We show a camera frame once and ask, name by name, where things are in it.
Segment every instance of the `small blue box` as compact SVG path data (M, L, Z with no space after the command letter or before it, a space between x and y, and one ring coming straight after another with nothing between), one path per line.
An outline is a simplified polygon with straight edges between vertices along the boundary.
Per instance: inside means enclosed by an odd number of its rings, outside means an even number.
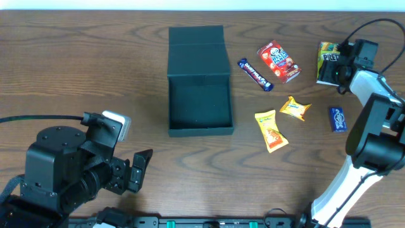
M346 121L342 108L329 108L330 123L332 124L333 132L347 131Z

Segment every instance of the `yellow snack package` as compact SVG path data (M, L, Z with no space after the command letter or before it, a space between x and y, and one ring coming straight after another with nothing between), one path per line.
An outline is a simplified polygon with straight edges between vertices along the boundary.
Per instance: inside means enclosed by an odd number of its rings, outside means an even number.
M302 105L297 103L292 96L289 96L289 100L281 107L280 112L292 115L302 121L304 120L304 114L311 104Z
M269 153L289 143L278 131L276 125L276 110L265 113L256 113L254 114L254 117L258 121Z

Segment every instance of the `wooden table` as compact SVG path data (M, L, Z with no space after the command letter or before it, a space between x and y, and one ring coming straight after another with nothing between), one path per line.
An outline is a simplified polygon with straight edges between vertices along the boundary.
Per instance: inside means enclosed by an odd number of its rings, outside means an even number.
M134 152L154 150L142 190L123 196L102 190L75 216L105 206L163 217L261 217L275 207L299 213L327 188L346 155L348 133L331 132L328 107L343 107L349 128L362 109L355 96L315 84L319 42L340 42L364 22L381 17L405 23L400 13L2 11L0 117L113 110L132 118L128 141L117 145L115 156L131 160ZM168 27L196 25L225 27L232 136L168 137ZM388 23L366 27L355 37L379 43L376 69L396 56L403 40ZM256 56L272 39L302 68L288 84L281 84ZM242 57L275 84L272 92L263 92L237 66ZM404 65L402 58L385 74L400 94L405 91ZM305 122L278 112L288 95L312 104ZM290 144L269 154L254 114L272 109ZM25 152L36 134L55 125L85 130L69 120L1 125L1 187L24 173ZM393 172L349 214L368 216L374 227L403 227L404 181L404 170Z

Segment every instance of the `red candy packet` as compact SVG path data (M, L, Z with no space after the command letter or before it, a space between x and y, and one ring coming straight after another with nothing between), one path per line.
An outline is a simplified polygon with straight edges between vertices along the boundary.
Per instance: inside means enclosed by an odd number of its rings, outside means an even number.
M277 41L271 41L259 49L258 55L282 83L287 83L301 72L298 65L294 63Z

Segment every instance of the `white wall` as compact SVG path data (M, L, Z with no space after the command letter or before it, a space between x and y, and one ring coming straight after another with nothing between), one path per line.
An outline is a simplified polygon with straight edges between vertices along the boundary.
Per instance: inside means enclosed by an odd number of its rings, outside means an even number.
M405 11L405 0L0 0L4 10Z

